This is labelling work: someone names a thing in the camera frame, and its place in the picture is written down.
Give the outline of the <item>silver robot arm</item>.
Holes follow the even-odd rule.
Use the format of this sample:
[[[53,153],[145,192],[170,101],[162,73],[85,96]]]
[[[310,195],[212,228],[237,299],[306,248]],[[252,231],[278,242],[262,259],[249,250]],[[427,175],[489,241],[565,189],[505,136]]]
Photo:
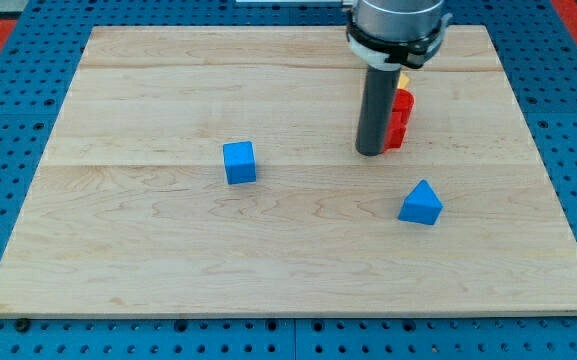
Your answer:
[[[370,67],[419,69],[439,51],[452,19],[444,0],[356,0],[346,26],[351,51]]]

